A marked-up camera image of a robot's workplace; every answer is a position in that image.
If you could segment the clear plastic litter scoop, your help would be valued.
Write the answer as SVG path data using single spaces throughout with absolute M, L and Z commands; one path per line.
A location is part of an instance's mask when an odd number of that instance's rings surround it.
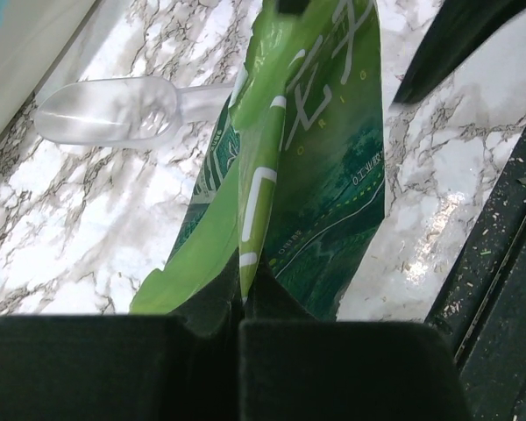
M 215 121 L 233 87 L 228 82 L 180 89 L 157 76 L 75 82 L 38 107 L 34 126 L 57 144 L 167 146 L 183 125 Z

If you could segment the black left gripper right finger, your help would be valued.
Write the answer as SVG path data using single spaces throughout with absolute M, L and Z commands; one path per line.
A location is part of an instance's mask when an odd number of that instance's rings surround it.
M 451 352 L 415 322 L 313 318 L 262 260 L 238 335 L 242 420 L 467 420 Z

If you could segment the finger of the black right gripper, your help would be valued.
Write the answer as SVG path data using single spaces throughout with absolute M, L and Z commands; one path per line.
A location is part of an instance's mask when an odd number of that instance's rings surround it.
M 409 63 L 394 104 L 417 104 L 483 43 L 526 11 L 526 0 L 444 1 Z

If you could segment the green cat litter bag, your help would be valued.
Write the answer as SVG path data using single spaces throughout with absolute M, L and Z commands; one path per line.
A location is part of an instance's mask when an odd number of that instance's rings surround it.
M 266 263 L 312 316 L 336 317 L 384 218 L 380 25 L 373 1 L 266 1 L 174 247 L 131 301 L 163 314 L 232 255 L 241 293 Z

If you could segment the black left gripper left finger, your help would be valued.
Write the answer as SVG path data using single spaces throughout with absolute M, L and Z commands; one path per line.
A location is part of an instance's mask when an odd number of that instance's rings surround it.
M 238 256 L 163 315 L 0 317 L 0 420 L 234 420 Z

